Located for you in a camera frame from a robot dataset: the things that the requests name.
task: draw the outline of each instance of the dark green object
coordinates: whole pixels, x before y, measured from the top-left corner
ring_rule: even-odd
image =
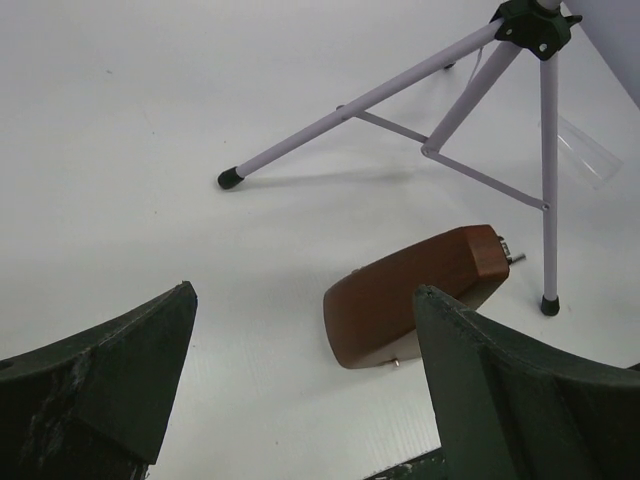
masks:
[[[442,449],[420,455],[366,480],[446,480]]]
[[[526,48],[543,61],[569,43],[571,27],[582,21],[580,15],[563,17],[560,7],[547,10],[536,0],[504,2],[491,21],[498,18],[504,22],[495,35],[496,40]]]
[[[183,283],[0,362],[0,479],[145,478],[162,446],[196,306]]]
[[[433,287],[414,304],[448,478],[640,478],[638,372],[550,347]]]

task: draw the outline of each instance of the white wall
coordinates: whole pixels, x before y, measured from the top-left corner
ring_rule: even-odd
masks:
[[[565,0],[589,39],[640,107],[640,19],[638,0]]]

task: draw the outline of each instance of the black plastic bracket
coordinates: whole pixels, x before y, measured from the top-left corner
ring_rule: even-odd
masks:
[[[549,60],[569,43],[571,27],[582,21],[582,15],[563,17],[560,7],[548,10],[536,0],[504,2],[491,21],[499,18],[504,22],[495,39],[526,48],[542,61]]]

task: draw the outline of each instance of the white floor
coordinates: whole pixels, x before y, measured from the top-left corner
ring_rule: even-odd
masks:
[[[497,2],[11,1],[0,18],[0,358],[181,280],[196,328],[155,480],[359,480],[438,446],[422,366],[346,371],[324,291],[450,228],[528,261],[482,312],[567,351],[640,362],[640,113],[579,29],[562,114],[625,161],[562,165],[561,314],[538,212],[353,120],[245,181],[217,174],[485,24]],[[485,58],[490,49],[485,51]],[[373,109],[429,134],[475,57]],[[523,53],[443,152],[538,195],[538,65]]]

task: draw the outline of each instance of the tripod leg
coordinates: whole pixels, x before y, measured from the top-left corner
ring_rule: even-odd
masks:
[[[295,150],[323,133],[328,132],[332,128],[337,127],[353,116],[364,112],[405,88],[410,87],[423,78],[428,77],[438,70],[442,70],[445,66],[450,65],[456,60],[469,55],[480,47],[490,43],[501,23],[502,20],[496,20],[482,27],[480,30],[463,38],[440,53],[435,54],[415,67],[358,97],[339,110],[321,118],[317,122],[300,130],[298,133],[265,150],[251,160],[223,172],[218,177],[218,183],[225,190],[235,187],[244,180],[245,177],[256,170],[270,164],[274,160],[277,160],[281,156]]]
[[[422,153],[439,152],[451,135],[469,116],[471,111],[480,103],[482,97],[496,83],[500,75],[504,73],[511,62],[515,60],[522,49],[513,43],[502,42],[493,52],[487,63],[471,80],[469,86],[462,92],[460,98],[453,104],[433,134],[422,147]]]
[[[542,128],[544,295],[540,309],[548,316],[560,311],[558,298],[558,54],[540,63]]]

